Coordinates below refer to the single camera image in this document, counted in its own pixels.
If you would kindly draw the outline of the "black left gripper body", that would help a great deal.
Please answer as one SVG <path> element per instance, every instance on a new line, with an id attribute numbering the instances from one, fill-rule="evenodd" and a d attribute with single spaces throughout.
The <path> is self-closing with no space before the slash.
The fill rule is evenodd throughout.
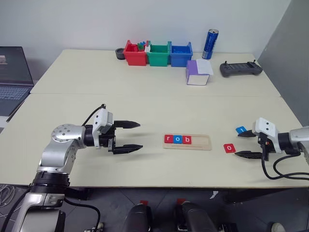
<path id="1" fill-rule="evenodd" d="M 115 130 L 112 125 L 107 131 L 102 132 L 99 136 L 99 145 L 108 149 L 109 152 L 115 152 Z"/>

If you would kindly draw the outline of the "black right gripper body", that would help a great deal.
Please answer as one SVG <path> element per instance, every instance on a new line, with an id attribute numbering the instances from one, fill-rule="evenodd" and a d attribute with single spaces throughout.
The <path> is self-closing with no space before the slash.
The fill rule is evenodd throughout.
<path id="1" fill-rule="evenodd" d="M 269 154 L 268 154 L 268 151 L 267 151 L 267 146 L 269 144 L 268 142 L 268 138 L 267 138 L 267 135 L 264 134 L 264 133 L 259 133 L 258 134 L 258 143 L 262 149 L 262 160 L 264 161 L 268 161 L 269 159 Z"/>

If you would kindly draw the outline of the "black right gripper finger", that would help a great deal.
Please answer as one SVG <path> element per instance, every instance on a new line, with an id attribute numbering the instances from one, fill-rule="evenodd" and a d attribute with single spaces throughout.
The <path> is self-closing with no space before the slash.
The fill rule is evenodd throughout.
<path id="1" fill-rule="evenodd" d="M 243 131 L 242 133 L 238 134 L 238 137 L 244 137 L 244 138 L 251 138 L 255 136 L 256 135 L 252 132 L 252 130 Z"/>
<path id="2" fill-rule="evenodd" d="M 246 158 L 246 159 L 261 159 L 262 153 L 261 152 L 251 152 L 251 151 L 239 151 L 235 152 L 235 155 Z"/>

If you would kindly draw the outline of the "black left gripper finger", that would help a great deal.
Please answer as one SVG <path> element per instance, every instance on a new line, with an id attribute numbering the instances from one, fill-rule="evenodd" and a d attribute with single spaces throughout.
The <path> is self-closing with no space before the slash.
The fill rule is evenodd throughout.
<path id="1" fill-rule="evenodd" d="M 123 145 L 123 146 L 115 146 L 112 148 L 113 154 L 127 154 L 134 151 L 137 151 L 139 149 L 143 148 L 142 145 Z"/>
<path id="2" fill-rule="evenodd" d="M 114 121 L 113 126 L 115 128 L 132 129 L 132 128 L 140 127 L 140 124 L 134 121 L 116 120 Z"/>

